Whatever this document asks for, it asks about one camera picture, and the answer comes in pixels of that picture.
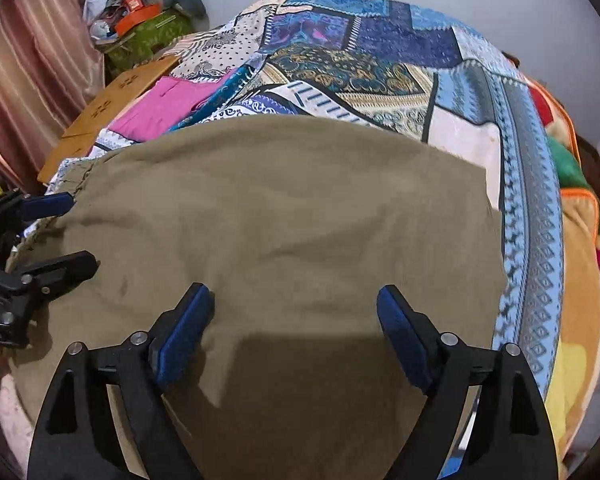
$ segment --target patchwork bedsheet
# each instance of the patchwork bedsheet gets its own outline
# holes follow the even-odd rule
[[[390,0],[262,0],[162,54],[178,54],[171,76],[192,82],[232,72],[172,130],[307,114],[391,130],[486,170],[508,277],[493,347],[523,349],[562,459],[600,364],[600,210],[589,190],[560,189],[548,136],[579,156],[559,103],[464,23]],[[133,143],[105,129],[89,158]]]

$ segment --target colorful blanket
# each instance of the colorful blanket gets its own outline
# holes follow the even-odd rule
[[[390,0],[262,0],[162,54],[178,54],[171,76],[192,82],[232,72],[172,130],[308,114],[391,130],[486,170],[508,277],[493,347],[523,349],[562,459],[600,363],[600,208],[586,187],[560,190],[548,136],[579,155],[557,101],[464,23]],[[90,156],[132,143],[103,130]]]

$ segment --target brown garment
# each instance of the brown garment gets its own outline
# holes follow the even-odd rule
[[[33,416],[69,343],[117,344],[203,282],[216,316],[166,394],[202,474],[382,478],[424,396],[382,336],[378,290],[395,283],[440,329],[490,346],[506,281],[484,170],[414,140],[214,121],[106,156],[81,188],[33,254],[102,264],[16,355]]]

